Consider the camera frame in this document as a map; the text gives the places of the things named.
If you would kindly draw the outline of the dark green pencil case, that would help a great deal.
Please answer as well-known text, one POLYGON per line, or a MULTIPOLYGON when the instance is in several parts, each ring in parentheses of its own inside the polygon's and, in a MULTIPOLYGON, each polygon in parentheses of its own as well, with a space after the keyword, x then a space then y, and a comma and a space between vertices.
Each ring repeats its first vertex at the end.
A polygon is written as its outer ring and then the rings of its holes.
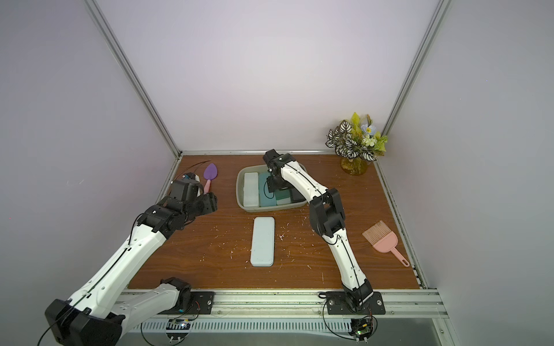
POLYGON ((274 193, 277 206, 288 205, 291 203, 291 190, 276 190, 274 193))

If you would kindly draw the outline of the teal ribbed pencil case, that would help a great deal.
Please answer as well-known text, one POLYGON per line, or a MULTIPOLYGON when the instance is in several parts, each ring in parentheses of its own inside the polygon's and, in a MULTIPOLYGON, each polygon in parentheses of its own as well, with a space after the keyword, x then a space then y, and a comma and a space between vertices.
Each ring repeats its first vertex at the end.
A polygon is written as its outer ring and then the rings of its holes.
POLYGON ((275 195, 270 193, 268 189, 268 178, 270 176, 269 172, 262 172, 258 175, 259 204, 261 208, 276 206, 275 195))

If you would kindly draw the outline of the dark grey pencil case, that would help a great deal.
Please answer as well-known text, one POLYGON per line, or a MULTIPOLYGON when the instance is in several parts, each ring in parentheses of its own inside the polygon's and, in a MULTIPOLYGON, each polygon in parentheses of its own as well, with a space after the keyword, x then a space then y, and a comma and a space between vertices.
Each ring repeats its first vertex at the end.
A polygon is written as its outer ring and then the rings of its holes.
POLYGON ((304 203, 306 198, 295 187, 290 190, 291 203, 304 203))

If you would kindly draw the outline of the frosted clear pencil case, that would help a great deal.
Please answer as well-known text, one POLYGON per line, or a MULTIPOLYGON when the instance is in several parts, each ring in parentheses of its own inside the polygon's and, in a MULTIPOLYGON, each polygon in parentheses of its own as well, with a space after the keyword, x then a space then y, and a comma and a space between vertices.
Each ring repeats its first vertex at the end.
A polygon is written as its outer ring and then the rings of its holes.
POLYGON ((247 172, 244 175, 243 205, 246 208, 258 208, 259 200, 259 176, 257 172, 247 172))

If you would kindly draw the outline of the grey-green plastic storage box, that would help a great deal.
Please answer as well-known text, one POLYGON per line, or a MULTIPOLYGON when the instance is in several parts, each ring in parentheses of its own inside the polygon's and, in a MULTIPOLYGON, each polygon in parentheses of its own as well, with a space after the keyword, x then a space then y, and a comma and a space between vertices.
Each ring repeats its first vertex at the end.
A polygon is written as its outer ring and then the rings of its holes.
POLYGON ((245 205, 245 194, 244 194, 244 187, 245 187, 245 175, 247 173, 258 173, 258 176, 261 177, 264 173, 269 174, 268 167, 265 165, 257 165, 257 166, 250 166, 245 167, 241 169, 237 175, 236 180, 236 199, 238 206, 249 213, 264 213, 269 211, 277 211, 277 210, 287 210, 287 209, 293 209, 293 208, 300 208, 302 206, 307 205, 307 201, 303 200, 300 202, 294 203, 292 199, 289 200, 288 203, 282 203, 278 204, 275 200, 274 206, 261 206, 261 202, 259 202, 259 206, 246 206, 245 205))

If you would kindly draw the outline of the pale blue white pencil case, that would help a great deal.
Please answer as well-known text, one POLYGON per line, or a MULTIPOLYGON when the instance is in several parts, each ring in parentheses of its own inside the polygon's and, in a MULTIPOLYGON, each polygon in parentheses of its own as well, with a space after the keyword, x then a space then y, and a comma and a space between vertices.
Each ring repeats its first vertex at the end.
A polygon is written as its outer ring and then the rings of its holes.
POLYGON ((253 267, 271 267, 274 263, 275 219, 257 217, 254 219, 250 263, 253 267))

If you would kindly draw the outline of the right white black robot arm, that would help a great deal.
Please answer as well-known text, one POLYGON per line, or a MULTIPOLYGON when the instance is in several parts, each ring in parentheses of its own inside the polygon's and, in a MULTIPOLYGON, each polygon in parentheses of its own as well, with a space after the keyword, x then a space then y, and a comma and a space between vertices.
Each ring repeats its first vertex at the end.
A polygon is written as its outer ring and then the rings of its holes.
POLYGON ((264 154, 263 160, 271 175, 268 183, 271 192, 293 187, 308 202, 310 225, 333 254, 350 310, 359 312, 366 309, 374 290, 351 248, 340 193, 335 188, 329 189, 318 183, 291 154, 279 154, 271 149, 264 154))

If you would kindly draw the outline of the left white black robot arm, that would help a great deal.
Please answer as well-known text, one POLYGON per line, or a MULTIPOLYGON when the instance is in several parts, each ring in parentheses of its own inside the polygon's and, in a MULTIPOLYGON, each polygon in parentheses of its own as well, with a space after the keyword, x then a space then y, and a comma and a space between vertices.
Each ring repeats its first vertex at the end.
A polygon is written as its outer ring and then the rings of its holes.
POLYGON ((116 345, 127 332, 153 316, 195 305, 191 286, 171 277, 157 288, 119 304, 118 297, 143 264, 176 232, 217 209, 199 176, 188 172, 174 180, 169 195, 140 213, 128 238, 114 255, 68 299, 54 300, 45 315, 60 345, 116 345))

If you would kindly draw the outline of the artificial flower plant in vase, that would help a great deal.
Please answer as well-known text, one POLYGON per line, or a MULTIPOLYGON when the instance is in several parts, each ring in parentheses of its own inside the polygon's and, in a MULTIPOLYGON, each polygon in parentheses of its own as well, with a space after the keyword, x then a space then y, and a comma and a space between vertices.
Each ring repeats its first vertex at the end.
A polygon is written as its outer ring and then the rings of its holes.
POLYGON ((369 115, 354 113, 331 128, 325 145, 341 158, 344 172, 353 176, 363 175, 370 163, 386 153, 388 137, 381 134, 369 115))

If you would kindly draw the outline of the left small circuit board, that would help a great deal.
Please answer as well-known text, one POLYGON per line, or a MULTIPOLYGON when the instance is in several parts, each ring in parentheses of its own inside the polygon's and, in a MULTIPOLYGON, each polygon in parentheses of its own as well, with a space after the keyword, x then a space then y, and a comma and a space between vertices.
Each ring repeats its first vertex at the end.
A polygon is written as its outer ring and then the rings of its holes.
POLYGON ((171 345, 178 345, 189 335, 191 322, 188 319, 169 319, 165 334, 171 345))

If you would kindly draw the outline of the small circuit board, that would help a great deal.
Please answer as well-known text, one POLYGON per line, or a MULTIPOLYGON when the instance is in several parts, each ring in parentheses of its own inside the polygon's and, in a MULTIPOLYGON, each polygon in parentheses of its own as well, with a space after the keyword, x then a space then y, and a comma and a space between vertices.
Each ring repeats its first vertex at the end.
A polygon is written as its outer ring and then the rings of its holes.
POLYGON ((189 335, 191 322, 188 319, 169 319, 165 334, 171 345, 178 345, 189 335))
POLYGON ((377 323, 374 322, 372 317, 365 317, 363 319, 352 319, 351 320, 351 331, 349 332, 350 336, 359 343, 363 341, 367 343, 367 340, 375 333, 377 328, 377 323))

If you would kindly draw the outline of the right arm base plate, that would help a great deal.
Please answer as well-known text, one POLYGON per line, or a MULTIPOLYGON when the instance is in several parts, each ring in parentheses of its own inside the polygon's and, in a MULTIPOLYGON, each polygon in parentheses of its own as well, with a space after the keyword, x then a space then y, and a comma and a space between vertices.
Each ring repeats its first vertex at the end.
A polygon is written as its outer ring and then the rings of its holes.
POLYGON ((327 313, 330 315, 385 315, 386 308, 382 294, 374 291, 373 294, 363 303, 355 298, 349 298, 343 291, 327 291, 318 294, 324 299, 327 313))

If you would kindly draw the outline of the aluminium front rail frame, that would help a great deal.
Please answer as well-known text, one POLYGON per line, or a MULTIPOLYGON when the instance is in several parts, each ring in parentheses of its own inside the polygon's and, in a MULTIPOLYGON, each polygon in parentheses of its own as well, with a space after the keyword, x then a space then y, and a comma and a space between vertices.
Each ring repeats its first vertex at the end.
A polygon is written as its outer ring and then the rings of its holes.
MULTIPOLYGON (((373 340, 380 327, 392 320, 423 319, 431 323, 440 345, 459 345, 446 307, 434 289, 383 290, 385 315, 330 315, 327 304, 315 289, 216 289, 214 306, 209 315, 157 314, 129 332, 165 333, 169 319, 188 319, 194 332, 305 332, 353 339, 352 319, 372 317, 377 323, 373 340)), ((147 293, 147 290, 123 290, 118 303, 147 293)))

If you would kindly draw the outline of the left aluminium corner post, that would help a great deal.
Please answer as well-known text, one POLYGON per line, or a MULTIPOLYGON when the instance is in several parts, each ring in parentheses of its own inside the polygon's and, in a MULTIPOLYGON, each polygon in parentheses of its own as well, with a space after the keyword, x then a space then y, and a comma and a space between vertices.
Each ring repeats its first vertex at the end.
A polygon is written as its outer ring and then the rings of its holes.
POLYGON ((141 82, 137 72, 132 66, 128 56, 123 49, 123 46, 120 44, 107 18, 103 14, 100 5, 97 1, 94 0, 84 0, 84 4, 87 8, 87 11, 89 12, 92 21, 97 26, 101 36, 107 43, 113 57, 122 69, 123 73, 131 84, 132 89, 135 91, 138 98, 140 99, 142 105, 144 105, 146 111, 154 122, 154 125, 157 127, 157 130, 163 137, 168 148, 175 157, 181 157, 182 151, 180 151, 175 140, 170 135, 167 126, 164 124, 161 115, 159 114, 143 83, 141 82))

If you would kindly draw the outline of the aluminium corner post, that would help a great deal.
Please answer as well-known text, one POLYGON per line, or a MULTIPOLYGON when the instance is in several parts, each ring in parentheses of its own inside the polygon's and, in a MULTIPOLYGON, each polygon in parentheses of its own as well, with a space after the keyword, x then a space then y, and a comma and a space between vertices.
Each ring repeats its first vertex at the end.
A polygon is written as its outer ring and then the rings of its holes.
POLYGON ((434 13, 431 17, 431 21, 424 33, 424 37, 422 38, 422 41, 418 46, 416 54, 411 62, 410 68, 408 69, 408 73, 402 83, 398 96, 395 99, 394 105, 390 112, 390 116, 385 124, 385 127, 383 128, 382 133, 384 135, 389 135, 392 131, 392 127, 394 126, 395 121, 397 120, 405 104, 405 101, 408 99, 408 95, 410 94, 410 91, 413 88, 418 77, 418 74, 422 66, 424 65, 424 62, 428 56, 428 52, 431 49, 431 46, 435 40, 435 37, 440 29, 440 26, 444 20, 445 15, 447 14, 447 10, 449 9, 451 3, 451 0, 440 0, 438 2, 437 7, 435 8, 434 13))
POLYGON ((123 46, 120 44, 107 18, 103 14, 100 5, 97 1, 94 0, 84 0, 84 4, 87 8, 87 11, 89 12, 92 21, 97 26, 101 36, 107 43, 113 57, 122 69, 123 73, 131 84, 132 89, 135 91, 138 98, 140 99, 142 105, 144 105, 146 111, 154 122, 154 125, 157 127, 157 130, 163 137, 168 148, 175 157, 181 157, 182 151, 180 151, 175 140, 170 135, 167 126, 164 124, 161 115, 159 114, 143 83, 141 82, 137 72, 132 66, 128 56, 123 49, 123 46))

